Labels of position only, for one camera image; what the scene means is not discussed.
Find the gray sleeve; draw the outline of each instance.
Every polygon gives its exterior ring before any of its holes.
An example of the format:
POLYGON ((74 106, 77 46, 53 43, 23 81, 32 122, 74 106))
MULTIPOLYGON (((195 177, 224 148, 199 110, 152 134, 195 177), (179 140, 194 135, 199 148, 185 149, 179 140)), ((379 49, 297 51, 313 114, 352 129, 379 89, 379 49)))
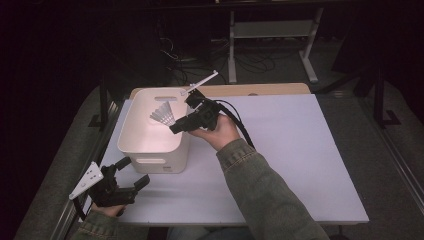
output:
POLYGON ((118 218, 91 210, 72 240, 117 239, 118 218))
POLYGON ((217 157, 255 239, 328 239, 283 178, 243 139, 217 157))

